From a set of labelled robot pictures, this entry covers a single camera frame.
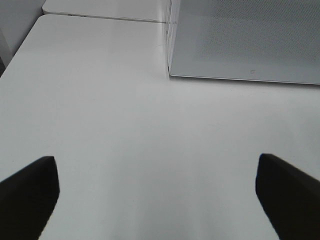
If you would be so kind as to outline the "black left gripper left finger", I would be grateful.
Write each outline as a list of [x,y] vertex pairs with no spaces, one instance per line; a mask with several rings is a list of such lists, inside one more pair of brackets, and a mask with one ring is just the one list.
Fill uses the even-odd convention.
[[60,195],[53,156],[41,157],[0,182],[0,238],[37,240]]

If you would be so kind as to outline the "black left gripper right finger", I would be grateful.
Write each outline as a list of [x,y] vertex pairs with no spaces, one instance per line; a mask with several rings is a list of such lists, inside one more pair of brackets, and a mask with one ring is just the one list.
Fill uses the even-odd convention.
[[259,156],[255,193],[281,240],[320,238],[320,182],[269,153]]

